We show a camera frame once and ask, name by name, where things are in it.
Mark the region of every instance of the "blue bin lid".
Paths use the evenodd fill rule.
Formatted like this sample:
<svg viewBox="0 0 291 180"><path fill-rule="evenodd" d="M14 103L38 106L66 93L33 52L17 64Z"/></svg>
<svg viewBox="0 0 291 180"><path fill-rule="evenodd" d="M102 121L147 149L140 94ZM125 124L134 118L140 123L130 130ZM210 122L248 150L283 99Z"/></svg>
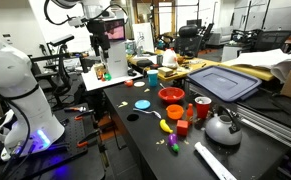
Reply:
<svg viewBox="0 0 291 180"><path fill-rule="evenodd" d="M232 69L209 66L187 74L194 85L201 86L226 102L255 93L262 81L254 76Z"/></svg>

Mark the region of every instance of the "bag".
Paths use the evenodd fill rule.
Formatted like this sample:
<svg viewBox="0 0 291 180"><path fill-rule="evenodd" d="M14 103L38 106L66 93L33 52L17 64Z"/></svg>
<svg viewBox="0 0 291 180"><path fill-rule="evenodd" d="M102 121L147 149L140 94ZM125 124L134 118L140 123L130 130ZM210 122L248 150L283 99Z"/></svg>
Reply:
<svg viewBox="0 0 291 180"><path fill-rule="evenodd" d="M87 103L89 109L94 109L96 120L100 120L106 113L106 98L102 89L86 91L85 84L80 84L74 93L74 104L82 103Z"/></svg>

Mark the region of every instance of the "red bowl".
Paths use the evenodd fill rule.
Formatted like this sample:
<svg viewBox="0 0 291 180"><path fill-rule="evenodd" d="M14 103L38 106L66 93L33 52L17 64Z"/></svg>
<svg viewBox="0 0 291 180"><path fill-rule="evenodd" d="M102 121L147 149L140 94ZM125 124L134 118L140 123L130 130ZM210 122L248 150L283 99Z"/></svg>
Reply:
<svg viewBox="0 0 291 180"><path fill-rule="evenodd" d="M167 87L161 89L158 96L167 103L176 103L185 96L185 92L180 88Z"/></svg>

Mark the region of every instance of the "cable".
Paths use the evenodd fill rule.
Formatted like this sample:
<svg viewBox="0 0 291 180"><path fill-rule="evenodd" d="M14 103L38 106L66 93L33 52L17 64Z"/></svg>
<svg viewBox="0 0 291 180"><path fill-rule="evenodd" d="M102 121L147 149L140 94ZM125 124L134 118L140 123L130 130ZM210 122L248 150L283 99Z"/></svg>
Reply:
<svg viewBox="0 0 291 180"><path fill-rule="evenodd" d="M24 118L24 120L26 122L26 125L27 125L27 135L26 135L26 139L25 139L24 143L21 144L20 150L18 151L18 153L11 156L11 158L8 160L7 164L5 165L2 173L0 174L0 180L3 180L5 178L5 176L7 175L8 171L10 171L12 165L14 164L14 161L16 159L18 159L20 157L20 155L22 154L22 152L24 151L24 149L26 147L26 144L28 142L31 130L30 130L29 121L28 121L27 116L25 115L25 113L13 101L9 100L8 98L5 98L2 95L0 95L0 97L2 97L2 99L7 101L8 104L12 105L14 108L16 108L20 112L20 114L23 116L23 118Z"/></svg>
<svg viewBox="0 0 291 180"><path fill-rule="evenodd" d="M6 179L9 179L24 164L24 162L32 154L32 152L33 152L34 149L35 149L35 145L34 145L34 143L32 143L31 147L28 150L27 156L18 164L18 166L10 173L10 175L7 176Z"/></svg>
<svg viewBox="0 0 291 180"><path fill-rule="evenodd" d="M125 11L125 9L124 8L122 8L122 6L120 6L120 5L118 5L118 4L111 4L111 5L109 5L109 6L107 6L99 15L97 15L97 16L95 16L95 17L93 17L93 18L91 18L91 19L89 19L89 21L90 20L94 20L94 19L97 19L97 18L99 18L108 8L110 8L110 7L112 7L112 6L117 6L117 7L119 7L119 8L121 8L122 10L123 10L123 12L126 14L126 16L128 16L128 13Z"/></svg>
<svg viewBox="0 0 291 180"><path fill-rule="evenodd" d="M122 146L120 146L120 145L118 144L117 135L116 135L116 131L115 131L115 126L113 126L113 130L114 130L114 136L115 136L116 146L117 146L118 150L122 150L122 149L126 148L126 147L127 147L126 144L124 144L124 145L122 145Z"/></svg>
<svg viewBox="0 0 291 180"><path fill-rule="evenodd" d="M47 6L48 6L49 1L50 0L45 0L45 3L44 3L44 14L45 14L45 17L48 20L48 22L59 26L59 25L65 24L67 21L72 20L74 18L74 17L68 17L67 16L67 19L65 21L61 22L61 23L55 23L54 21L52 21L51 18L49 17L49 15L48 15L48 12L47 12Z"/></svg>

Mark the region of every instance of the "green object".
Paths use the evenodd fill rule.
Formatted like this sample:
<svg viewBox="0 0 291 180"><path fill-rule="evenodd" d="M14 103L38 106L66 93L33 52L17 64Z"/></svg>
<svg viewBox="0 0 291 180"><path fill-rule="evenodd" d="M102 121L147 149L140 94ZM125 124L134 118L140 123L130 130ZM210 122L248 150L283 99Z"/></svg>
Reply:
<svg viewBox="0 0 291 180"><path fill-rule="evenodd" d="M174 145L172 146L172 149L173 149L174 152L178 152L178 151L179 151L179 147L178 147L177 144L174 144Z"/></svg>
<svg viewBox="0 0 291 180"><path fill-rule="evenodd" d="M112 76L111 76L109 73L106 73L106 74L104 75L104 78L105 78L106 81L109 81L109 80L112 79Z"/></svg>

